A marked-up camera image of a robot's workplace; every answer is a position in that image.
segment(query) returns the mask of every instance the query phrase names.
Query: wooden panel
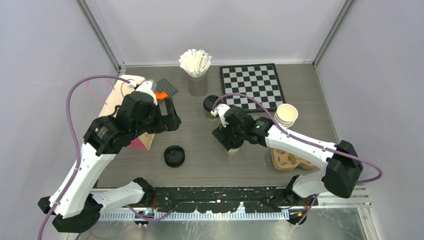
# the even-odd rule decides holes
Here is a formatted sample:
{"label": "wooden panel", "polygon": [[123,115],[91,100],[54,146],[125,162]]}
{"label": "wooden panel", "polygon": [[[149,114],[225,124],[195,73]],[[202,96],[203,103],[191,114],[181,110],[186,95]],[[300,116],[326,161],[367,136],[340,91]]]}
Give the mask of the wooden panel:
{"label": "wooden panel", "polygon": [[[299,111],[292,130],[323,141],[336,141],[329,115],[311,64],[277,65],[278,76],[287,103]],[[120,187],[134,178],[145,178],[153,186],[284,186],[293,175],[316,170],[295,169],[281,172],[274,168],[271,149],[244,143],[236,155],[226,153],[212,136],[218,121],[206,118],[203,99],[189,94],[186,73],[178,66],[138,67],[127,74],[158,81],[166,78],[178,89],[172,99],[182,124],[177,131],[156,134],[149,151],[124,148],[101,174],[99,187]],[[222,94],[218,66],[208,70],[208,95]],[[251,114],[254,118],[263,112]],[[165,164],[164,150],[179,145],[185,150],[185,162],[178,168]]]}

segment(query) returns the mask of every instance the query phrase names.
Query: black plastic lid on table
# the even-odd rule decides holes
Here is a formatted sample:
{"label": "black plastic lid on table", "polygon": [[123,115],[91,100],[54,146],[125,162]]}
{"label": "black plastic lid on table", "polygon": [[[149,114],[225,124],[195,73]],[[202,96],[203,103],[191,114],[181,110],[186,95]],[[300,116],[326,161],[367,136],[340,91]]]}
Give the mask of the black plastic lid on table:
{"label": "black plastic lid on table", "polygon": [[166,165],[170,166],[171,168],[177,168],[184,163],[186,154],[182,147],[173,145],[165,149],[165,152],[163,152],[163,157],[165,158]]}
{"label": "black plastic lid on table", "polygon": [[206,112],[210,112],[212,111],[212,107],[214,106],[214,103],[218,100],[218,96],[217,95],[210,95],[207,96],[204,100],[203,100],[203,108]]}

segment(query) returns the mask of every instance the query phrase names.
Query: gray floor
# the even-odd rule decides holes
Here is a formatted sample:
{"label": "gray floor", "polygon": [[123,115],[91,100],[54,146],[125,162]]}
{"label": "gray floor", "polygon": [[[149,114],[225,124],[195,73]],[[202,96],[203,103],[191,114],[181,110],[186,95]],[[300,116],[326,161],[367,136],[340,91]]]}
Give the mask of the gray floor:
{"label": "gray floor", "polygon": [[[317,75],[311,64],[276,66],[287,103],[294,105],[299,117],[293,131],[335,142]],[[145,178],[154,187],[208,186],[285,186],[293,175],[311,170],[281,172],[273,167],[270,148],[244,143],[236,155],[225,152],[212,136],[218,121],[205,116],[203,99],[188,92],[186,73],[178,66],[128,68],[126,74],[156,81],[166,78],[177,89],[173,102],[182,124],[177,131],[156,134],[149,151],[124,148],[101,174],[99,187],[120,187],[135,178]],[[208,95],[222,95],[218,66],[208,70]],[[264,113],[252,113],[254,118]],[[163,153],[171,145],[185,150],[185,162],[178,168],[165,164]]]}
{"label": "gray floor", "polygon": [[163,221],[147,228],[99,221],[81,240],[366,240],[356,208],[312,209],[299,228],[285,220]]}

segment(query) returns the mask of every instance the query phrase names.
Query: bundle of straws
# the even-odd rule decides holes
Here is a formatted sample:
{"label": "bundle of straws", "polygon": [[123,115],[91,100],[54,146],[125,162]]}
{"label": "bundle of straws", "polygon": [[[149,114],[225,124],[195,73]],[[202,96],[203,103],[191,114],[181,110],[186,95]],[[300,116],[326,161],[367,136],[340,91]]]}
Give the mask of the bundle of straws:
{"label": "bundle of straws", "polygon": [[192,78],[200,78],[206,74],[211,65],[212,56],[205,50],[189,49],[179,57],[180,67]]}

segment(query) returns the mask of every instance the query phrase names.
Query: orange clip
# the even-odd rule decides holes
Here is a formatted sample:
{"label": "orange clip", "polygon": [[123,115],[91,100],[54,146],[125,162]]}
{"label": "orange clip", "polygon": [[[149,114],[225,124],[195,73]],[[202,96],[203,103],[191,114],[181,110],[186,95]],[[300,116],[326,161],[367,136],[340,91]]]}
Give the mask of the orange clip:
{"label": "orange clip", "polygon": [[166,92],[161,92],[161,93],[156,92],[155,95],[156,95],[156,99],[159,101],[164,100],[165,98],[168,97],[168,94]]}

